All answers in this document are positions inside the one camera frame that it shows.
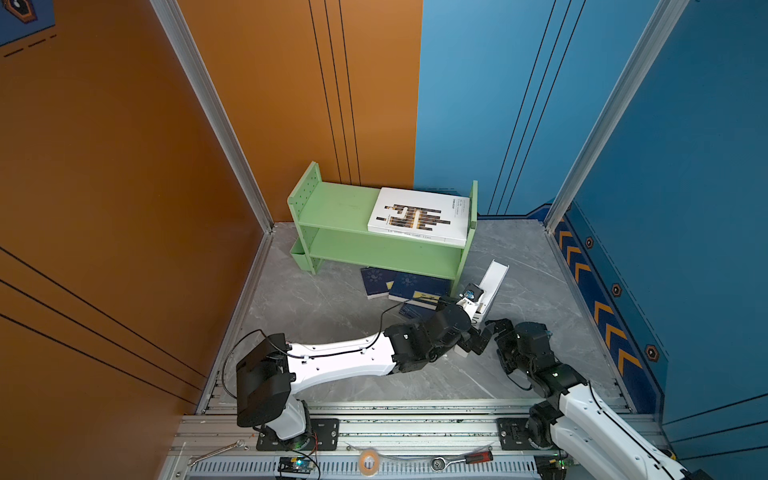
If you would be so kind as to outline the white LOVER book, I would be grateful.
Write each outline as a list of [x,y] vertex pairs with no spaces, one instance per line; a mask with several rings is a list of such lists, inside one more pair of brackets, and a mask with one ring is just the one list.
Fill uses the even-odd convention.
[[[466,333],[463,333],[462,336],[467,335],[469,332],[482,333],[486,317],[491,310],[492,304],[500,290],[501,285],[503,284],[507,271],[507,265],[501,264],[497,261],[491,262],[480,283],[476,284],[485,291],[481,300],[482,304],[476,314],[473,317],[470,317],[470,328]],[[464,352],[458,346],[458,343],[454,347],[454,350],[463,357],[466,357],[469,354]]]

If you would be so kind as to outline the white book with brown pattern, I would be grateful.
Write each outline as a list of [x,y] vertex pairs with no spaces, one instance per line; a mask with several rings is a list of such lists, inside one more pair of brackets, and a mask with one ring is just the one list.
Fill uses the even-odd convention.
[[369,232],[464,248],[470,206],[468,197],[384,187],[367,227]]

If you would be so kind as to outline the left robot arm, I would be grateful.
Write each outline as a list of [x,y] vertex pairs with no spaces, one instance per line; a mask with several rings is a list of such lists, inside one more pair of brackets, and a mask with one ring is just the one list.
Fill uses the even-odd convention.
[[283,333],[266,336],[236,365],[236,424],[284,447],[315,440],[309,408],[297,394],[348,378],[410,373],[454,347],[480,355],[492,336],[472,323],[476,305],[466,299],[438,307],[417,323],[381,327],[357,340],[307,345]]

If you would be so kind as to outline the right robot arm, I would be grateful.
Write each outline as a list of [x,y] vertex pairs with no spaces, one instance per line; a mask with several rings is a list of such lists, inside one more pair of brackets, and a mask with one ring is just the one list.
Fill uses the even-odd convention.
[[491,320],[502,368],[520,371],[543,398],[529,410],[531,445],[557,448],[596,479],[708,479],[689,470],[640,435],[596,393],[590,381],[561,362],[550,346],[546,325]]

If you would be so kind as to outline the blue book lower right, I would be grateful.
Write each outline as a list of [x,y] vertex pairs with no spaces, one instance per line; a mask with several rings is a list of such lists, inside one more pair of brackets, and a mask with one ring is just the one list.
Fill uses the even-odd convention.
[[411,303],[403,303],[399,310],[399,315],[409,322],[423,322],[429,320],[435,313],[435,309],[425,308]]

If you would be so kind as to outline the blue book top middle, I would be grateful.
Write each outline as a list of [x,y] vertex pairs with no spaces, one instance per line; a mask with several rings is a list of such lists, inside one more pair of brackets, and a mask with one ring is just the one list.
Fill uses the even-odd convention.
[[438,300],[450,293],[451,285],[449,279],[399,273],[389,291],[389,298],[398,302],[435,309]]

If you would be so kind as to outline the blue book rear left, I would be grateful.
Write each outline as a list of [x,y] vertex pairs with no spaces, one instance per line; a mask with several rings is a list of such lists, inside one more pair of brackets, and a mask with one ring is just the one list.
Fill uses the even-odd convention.
[[396,271],[375,267],[363,267],[360,273],[368,299],[387,297],[398,276]]

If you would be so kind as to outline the tape roll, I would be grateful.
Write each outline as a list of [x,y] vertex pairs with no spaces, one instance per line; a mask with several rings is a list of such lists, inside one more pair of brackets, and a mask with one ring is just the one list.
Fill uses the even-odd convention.
[[360,452],[358,459],[358,468],[365,477],[371,477],[378,473],[381,459],[375,450],[368,449]]

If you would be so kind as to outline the small circuit board right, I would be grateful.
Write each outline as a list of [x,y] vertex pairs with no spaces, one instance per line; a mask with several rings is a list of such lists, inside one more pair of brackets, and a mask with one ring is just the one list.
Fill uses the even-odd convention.
[[568,467],[564,460],[556,457],[536,456],[537,473],[542,480],[565,480]]

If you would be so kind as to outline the small circuit board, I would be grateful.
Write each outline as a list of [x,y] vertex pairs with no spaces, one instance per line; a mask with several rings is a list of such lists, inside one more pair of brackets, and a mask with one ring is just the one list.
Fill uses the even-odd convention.
[[277,464],[276,475],[278,479],[319,479],[321,470],[307,456],[282,456]]
[[537,473],[542,480],[565,480],[568,467],[564,460],[556,457],[536,456]]

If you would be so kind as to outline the green two-tier shelf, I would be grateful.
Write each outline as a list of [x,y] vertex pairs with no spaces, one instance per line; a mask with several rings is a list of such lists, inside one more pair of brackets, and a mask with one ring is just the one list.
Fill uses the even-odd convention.
[[287,199],[298,239],[291,255],[298,267],[315,274],[323,262],[335,261],[426,275],[458,284],[478,223],[478,182],[470,193],[467,243],[463,247],[393,236],[367,229],[379,190],[325,182],[312,161]]

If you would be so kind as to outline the small circuit board left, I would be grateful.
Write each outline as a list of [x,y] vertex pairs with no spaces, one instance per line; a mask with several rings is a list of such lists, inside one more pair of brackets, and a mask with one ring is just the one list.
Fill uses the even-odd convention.
[[278,479],[319,479],[321,470],[307,456],[282,456],[277,464],[276,475]]

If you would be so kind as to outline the silver wrench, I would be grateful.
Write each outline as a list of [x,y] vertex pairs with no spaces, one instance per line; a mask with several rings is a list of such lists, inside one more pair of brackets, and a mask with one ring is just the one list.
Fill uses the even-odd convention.
[[237,440],[234,443],[231,443],[229,445],[217,448],[215,450],[212,450],[206,454],[191,458],[188,462],[188,466],[192,468],[193,466],[197,465],[198,463],[208,460],[210,458],[216,457],[218,455],[222,455],[224,453],[230,452],[232,450],[242,449],[246,446],[246,442],[242,439]]

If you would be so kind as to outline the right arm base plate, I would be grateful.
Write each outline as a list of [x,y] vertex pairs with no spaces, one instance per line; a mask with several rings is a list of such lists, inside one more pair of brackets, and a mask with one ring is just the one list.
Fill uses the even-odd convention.
[[529,451],[534,454],[565,450],[566,446],[585,444],[577,433],[565,429],[564,422],[540,418],[503,417],[496,420],[498,439],[503,451]]

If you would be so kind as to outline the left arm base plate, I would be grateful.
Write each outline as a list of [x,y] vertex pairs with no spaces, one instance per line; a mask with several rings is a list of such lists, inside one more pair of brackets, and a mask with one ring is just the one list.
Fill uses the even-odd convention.
[[299,436],[280,440],[275,431],[267,426],[260,428],[256,449],[258,451],[335,451],[339,439],[338,418],[311,418],[308,430]]

